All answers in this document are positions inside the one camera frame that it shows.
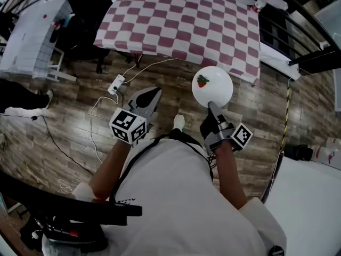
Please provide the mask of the black backpack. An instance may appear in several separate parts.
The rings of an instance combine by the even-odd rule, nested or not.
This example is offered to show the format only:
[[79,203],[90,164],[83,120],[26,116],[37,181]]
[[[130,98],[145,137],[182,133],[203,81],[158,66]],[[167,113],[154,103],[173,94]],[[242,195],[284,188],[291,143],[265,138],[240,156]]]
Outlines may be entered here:
[[89,253],[104,250],[108,242],[99,225],[72,222],[62,217],[33,217],[20,229],[20,238],[31,250],[52,256],[61,248]]

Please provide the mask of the white tiled counter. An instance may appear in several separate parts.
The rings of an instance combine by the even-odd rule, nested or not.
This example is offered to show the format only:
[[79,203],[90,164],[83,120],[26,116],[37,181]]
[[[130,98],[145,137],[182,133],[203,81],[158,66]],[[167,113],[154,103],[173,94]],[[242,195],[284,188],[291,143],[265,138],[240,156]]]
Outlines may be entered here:
[[7,41],[0,61],[0,73],[26,74],[33,78],[53,81],[77,78],[60,71],[60,65],[51,65],[55,43],[50,42],[55,31],[53,24],[71,13],[67,0],[49,0],[35,4],[22,13]]

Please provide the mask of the black office chair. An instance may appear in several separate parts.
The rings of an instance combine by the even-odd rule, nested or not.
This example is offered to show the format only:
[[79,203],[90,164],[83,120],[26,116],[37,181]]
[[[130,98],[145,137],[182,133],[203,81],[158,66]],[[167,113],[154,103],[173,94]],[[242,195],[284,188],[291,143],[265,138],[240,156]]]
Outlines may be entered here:
[[67,0],[74,16],[61,29],[56,46],[64,57],[72,60],[97,60],[96,73],[102,73],[102,64],[109,51],[94,45],[98,29],[109,10],[111,0]]

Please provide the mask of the white ledge panel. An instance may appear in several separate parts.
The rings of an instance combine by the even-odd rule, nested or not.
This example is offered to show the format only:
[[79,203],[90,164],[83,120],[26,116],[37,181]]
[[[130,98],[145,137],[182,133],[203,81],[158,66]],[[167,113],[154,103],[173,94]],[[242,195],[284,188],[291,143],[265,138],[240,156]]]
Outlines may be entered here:
[[293,80],[301,77],[298,66],[290,66],[289,58],[264,43],[260,43],[260,60]]

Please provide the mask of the person's white shirt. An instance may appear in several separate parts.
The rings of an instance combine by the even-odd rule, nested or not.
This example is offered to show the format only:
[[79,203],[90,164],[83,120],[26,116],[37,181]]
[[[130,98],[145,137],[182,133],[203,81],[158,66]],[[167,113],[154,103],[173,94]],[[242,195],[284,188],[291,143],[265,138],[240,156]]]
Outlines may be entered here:
[[[258,199],[237,210],[213,185],[201,154],[130,150],[115,199],[142,207],[126,226],[105,226],[100,256],[285,256],[286,235]],[[73,194],[96,198],[89,183]]]

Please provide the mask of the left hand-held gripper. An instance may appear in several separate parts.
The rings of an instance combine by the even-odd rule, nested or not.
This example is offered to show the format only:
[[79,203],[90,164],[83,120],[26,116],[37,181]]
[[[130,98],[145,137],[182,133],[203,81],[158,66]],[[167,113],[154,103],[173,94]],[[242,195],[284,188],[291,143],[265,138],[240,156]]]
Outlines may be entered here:
[[130,145],[143,139],[152,127],[161,94],[160,87],[147,87],[135,92],[123,108],[117,108],[109,121],[114,137]]

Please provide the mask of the person's left forearm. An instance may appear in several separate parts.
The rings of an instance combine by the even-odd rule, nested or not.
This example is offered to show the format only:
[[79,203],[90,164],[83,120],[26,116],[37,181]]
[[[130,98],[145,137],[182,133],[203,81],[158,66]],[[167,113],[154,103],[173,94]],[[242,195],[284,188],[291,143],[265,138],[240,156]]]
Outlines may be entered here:
[[94,196],[106,200],[120,178],[131,145],[117,141],[89,182]]

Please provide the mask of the white power strip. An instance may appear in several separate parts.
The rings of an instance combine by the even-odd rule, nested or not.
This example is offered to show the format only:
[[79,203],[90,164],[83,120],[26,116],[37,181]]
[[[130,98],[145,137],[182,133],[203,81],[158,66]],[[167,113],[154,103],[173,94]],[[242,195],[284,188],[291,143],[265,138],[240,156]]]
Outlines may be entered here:
[[125,81],[125,77],[123,75],[121,74],[117,75],[117,77],[113,80],[113,82],[109,86],[108,92],[111,95],[116,94],[117,90],[120,88],[120,86],[122,85],[124,81]]

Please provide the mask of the person's right forearm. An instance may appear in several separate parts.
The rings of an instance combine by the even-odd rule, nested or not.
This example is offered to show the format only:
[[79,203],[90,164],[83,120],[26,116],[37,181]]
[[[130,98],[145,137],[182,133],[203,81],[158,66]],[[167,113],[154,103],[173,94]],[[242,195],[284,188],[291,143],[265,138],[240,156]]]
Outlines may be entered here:
[[232,146],[228,140],[223,140],[221,145],[215,149],[214,153],[216,156],[220,192],[239,210],[247,203],[247,197],[239,179]]

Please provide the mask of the clear bottle with red cap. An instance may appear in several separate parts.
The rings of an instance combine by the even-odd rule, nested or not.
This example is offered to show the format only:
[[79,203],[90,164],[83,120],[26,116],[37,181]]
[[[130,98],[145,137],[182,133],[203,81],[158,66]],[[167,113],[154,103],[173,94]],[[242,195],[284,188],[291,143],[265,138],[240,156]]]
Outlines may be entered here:
[[256,13],[259,13],[267,5],[267,2],[268,0],[257,0],[251,9]]

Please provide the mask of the black metal railing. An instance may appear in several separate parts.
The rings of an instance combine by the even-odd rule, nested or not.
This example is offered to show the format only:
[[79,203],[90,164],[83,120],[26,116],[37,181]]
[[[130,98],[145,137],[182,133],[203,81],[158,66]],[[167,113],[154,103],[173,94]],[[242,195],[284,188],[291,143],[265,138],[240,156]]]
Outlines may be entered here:
[[[8,18],[18,18],[27,7],[41,0],[0,0],[0,12]],[[68,0],[72,9],[83,14],[92,5],[104,13],[116,0]],[[250,5],[256,0],[246,0]],[[332,39],[304,4],[310,0],[279,0],[288,8],[281,9],[273,2],[260,13],[261,41],[288,56],[290,65],[298,65],[311,73],[341,67],[341,46]]]

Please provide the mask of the black metal bar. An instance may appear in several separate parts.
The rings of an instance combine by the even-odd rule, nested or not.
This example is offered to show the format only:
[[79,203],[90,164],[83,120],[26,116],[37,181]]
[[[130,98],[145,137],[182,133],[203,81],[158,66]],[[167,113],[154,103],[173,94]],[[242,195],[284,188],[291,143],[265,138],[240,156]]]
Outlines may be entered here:
[[140,217],[142,207],[92,198],[50,193],[0,171],[0,192],[24,205],[32,215],[59,217],[101,225],[127,225],[128,217]]

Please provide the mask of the plain white table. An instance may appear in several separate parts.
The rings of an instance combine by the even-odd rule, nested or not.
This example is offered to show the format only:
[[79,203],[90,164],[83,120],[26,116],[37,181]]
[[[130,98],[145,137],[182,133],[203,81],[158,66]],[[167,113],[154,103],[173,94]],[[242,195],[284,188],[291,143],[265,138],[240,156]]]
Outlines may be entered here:
[[341,249],[340,170],[285,157],[265,205],[286,234],[286,256],[336,256]]

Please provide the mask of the white round plate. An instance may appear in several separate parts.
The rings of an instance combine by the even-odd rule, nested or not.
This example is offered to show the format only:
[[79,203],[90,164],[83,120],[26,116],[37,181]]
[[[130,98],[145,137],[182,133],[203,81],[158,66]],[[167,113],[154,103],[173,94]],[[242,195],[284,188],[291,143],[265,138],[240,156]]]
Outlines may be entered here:
[[[200,88],[197,83],[198,75],[203,75],[210,82]],[[207,108],[210,101],[219,107],[225,106],[233,94],[233,83],[230,75],[216,66],[208,66],[200,69],[192,80],[192,93],[196,101]]]

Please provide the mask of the row of white jugs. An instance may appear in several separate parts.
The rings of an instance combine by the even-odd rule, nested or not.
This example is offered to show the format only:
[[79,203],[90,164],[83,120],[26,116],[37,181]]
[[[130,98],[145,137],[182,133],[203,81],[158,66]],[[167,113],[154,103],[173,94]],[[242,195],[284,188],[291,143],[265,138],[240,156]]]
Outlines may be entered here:
[[341,139],[328,137],[326,145],[312,146],[311,160],[341,170]]

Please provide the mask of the person's black trousers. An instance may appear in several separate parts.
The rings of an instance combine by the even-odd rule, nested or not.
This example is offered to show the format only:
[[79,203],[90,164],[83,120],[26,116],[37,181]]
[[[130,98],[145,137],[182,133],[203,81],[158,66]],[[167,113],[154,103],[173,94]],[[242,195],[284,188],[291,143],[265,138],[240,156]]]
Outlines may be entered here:
[[151,147],[159,153],[187,153],[189,155],[197,153],[206,157],[206,153],[201,144],[180,129],[173,129],[167,134],[158,136],[151,144]]

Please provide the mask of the black bag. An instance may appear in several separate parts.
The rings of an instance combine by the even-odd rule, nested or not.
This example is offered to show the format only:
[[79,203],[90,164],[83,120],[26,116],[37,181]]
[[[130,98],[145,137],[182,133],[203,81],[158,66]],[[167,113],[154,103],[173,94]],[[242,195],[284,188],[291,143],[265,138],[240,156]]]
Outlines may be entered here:
[[284,147],[284,156],[295,161],[310,161],[313,156],[313,149],[308,145],[290,145]]

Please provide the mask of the yellow black striped tape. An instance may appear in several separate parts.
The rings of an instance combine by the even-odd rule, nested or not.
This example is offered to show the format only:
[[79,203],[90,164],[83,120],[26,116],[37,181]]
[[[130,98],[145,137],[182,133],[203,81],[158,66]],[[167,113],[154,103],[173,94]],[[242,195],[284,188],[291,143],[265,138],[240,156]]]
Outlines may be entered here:
[[291,78],[287,82],[287,101],[286,101],[285,126],[284,126],[284,131],[283,131],[283,136],[282,136],[280,153],[283,151],[283,147],[285,144],[285,137],[286,137],[286,133],[287,133],[287,126],[288,126],[288,110],[289,110],[289,103],[290,103],[290,80],[291,80]]

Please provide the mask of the person's white right shoe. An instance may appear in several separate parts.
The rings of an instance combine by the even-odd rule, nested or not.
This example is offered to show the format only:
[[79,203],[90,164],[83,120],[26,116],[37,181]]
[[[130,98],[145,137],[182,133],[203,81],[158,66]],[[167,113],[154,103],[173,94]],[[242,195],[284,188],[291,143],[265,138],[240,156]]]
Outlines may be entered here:
[[177,114],[174,117],[174,121],[173,121],[173,129],[179,129],[180,131],[183,130],[185,126],[185,119],[184,116],[181,114]]

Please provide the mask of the checkered tablecloth table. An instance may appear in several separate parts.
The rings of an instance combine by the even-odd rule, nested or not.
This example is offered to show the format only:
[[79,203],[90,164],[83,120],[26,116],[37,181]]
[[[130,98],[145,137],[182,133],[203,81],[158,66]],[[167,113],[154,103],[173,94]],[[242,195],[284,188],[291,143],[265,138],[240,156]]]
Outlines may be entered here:
[[115,0],[94,44],[260,76],[258,14],[235,0]]

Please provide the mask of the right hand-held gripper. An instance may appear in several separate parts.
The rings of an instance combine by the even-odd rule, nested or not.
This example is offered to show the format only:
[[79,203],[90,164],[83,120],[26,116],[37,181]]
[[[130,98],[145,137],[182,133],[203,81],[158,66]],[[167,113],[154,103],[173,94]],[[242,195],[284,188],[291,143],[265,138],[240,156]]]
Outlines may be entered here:
[[211,114],[207,115],[200,126],[200,133],[208,155],[220,147],[222,141],[227,140],[232,146],[232,151],[241,151],[253,136],[253,133],[240,123],[234,127],[222,115],[221,108],[213,101],[208,103]]

